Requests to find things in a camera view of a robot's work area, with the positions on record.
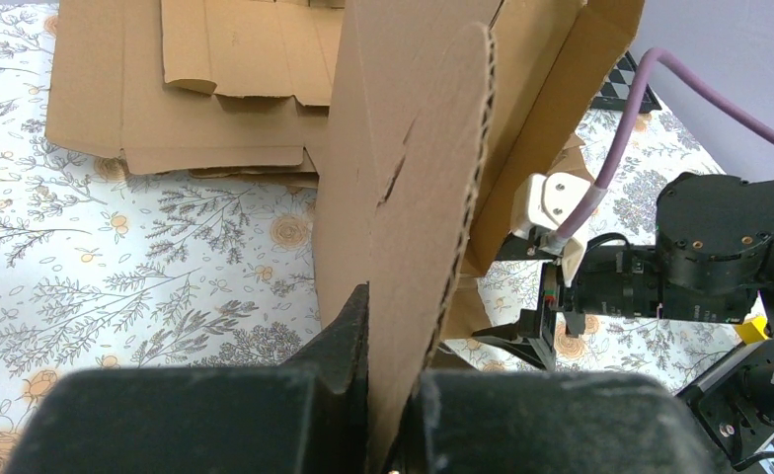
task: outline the white wall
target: white wall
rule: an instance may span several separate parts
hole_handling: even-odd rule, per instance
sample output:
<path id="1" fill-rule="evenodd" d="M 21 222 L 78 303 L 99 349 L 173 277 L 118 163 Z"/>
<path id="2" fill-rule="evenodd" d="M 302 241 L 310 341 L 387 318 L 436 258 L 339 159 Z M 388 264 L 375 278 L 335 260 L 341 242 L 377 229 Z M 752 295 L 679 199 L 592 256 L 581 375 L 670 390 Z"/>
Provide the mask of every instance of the white wall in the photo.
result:
<path id="1" fill-rule="evenodd" d="M 774 127 L 774 0 L 646 0 L 638 60 L 671 50 L 702 79 Z M 729 174 L 774 180 L 774 147 L 700 99 L 662 66 L 652 88 Z"/>

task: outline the checkered board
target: checkered board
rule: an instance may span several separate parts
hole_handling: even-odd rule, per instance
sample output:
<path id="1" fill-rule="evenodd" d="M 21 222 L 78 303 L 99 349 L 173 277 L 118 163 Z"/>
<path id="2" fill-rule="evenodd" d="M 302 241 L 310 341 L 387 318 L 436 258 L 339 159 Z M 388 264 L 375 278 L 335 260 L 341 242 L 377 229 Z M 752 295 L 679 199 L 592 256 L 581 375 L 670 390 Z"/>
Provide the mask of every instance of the checkered board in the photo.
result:
<path id="1" fill-rule="evenodd" d="M 631 89 L 631 81 L 634 79 L 634 73 L 637 71 L 637 63 L 628 52 L 620 58 L 620 61 L 611 70 L 608 77 L 605 78 L 605 84 L 602 85 L 593 102 L 590 103 L 592 109 L 605 109 L 607 111 L 622 111 L 625 108 L 625 102 L 628 99 L 628 92 Z M 646 94 L 643 95 L 643 103 L 640 104 L 640 113 L 648 114 L 651 111 L 661 110 L 658 98 L 648 86 Z"/>

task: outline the screw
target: screw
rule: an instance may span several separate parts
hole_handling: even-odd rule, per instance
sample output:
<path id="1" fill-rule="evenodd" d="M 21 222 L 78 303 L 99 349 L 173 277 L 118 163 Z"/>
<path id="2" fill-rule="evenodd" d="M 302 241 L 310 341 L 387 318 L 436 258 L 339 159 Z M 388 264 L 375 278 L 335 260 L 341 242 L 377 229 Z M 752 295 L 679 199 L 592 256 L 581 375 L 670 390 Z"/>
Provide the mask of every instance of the screw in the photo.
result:
<path id="1" fill-rule="evenodd" d="M 730 437 L 735 435 L 735 428 L 733 428 L 733 425 L 728 423 L 722 423 L 719 425 L 719 432 L 721 432 L 722 436 L 724 437 Z"/>

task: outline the tablecloth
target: tablecloth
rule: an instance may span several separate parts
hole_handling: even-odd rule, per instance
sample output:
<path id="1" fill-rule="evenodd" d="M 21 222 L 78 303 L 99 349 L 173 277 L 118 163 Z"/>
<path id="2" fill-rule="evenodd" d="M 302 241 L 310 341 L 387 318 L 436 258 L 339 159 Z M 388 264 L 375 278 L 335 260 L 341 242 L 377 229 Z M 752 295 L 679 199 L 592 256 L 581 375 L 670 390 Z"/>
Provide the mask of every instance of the tablecloth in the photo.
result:
<path id="1" fill-rule="evenodd" d="M 47 142 L 56 21 L 52 5 L 0 6 L 0 468 L 66 373 L 276 364 L 320 330 L 313 191 L 131 176 Z M 593 172 L 618 118 L 590 111 L 578 129 Z M 652 242 L 655 196 L 683 171 L 721 173 L 669 110 L 641 116 L 590 233 Z M 534 306 L 539 265 L 495 264 L 481 281 L 497 324 Z M 736 341 L 709 324 L 588 316 L 580 339 L 557 324 L 560 369 L 641 372 L 671 390 Z M 449 345 L 484 370 L 528 368 L 474 341 Z"/>

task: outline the floral pattern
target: floral pattern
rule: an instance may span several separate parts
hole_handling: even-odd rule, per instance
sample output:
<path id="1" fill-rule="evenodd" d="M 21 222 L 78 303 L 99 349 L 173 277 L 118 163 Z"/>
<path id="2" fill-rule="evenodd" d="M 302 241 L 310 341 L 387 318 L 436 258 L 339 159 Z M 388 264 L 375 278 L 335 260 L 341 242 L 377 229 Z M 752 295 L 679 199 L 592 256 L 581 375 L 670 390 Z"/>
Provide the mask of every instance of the floral pattern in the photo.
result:
<path id="1" fill-rule="evenodd" d="M 320 330 L 315 193 L 187 173 L 132 176 L 124 162 L 43 136 L 53 5 L 0 6 L 0 472 L 65 373 L 170 364 L 280 363 Z M 579 128 L 591 171 L 618 115 Z M 641 118 L 593 234 L 653 239 L 653 199 L 682 171 L 720 173 L 669 112 Z M 481 282 L 497 324 L 534 306 L 540 264 L 498 263 Z M 735 342 L 732 329 L 587 316 L 557 330 L 559 369 L 638 371 L 685 384 Z M 483 370 L 530 367 L 476 341 L 449 343 Z"/>

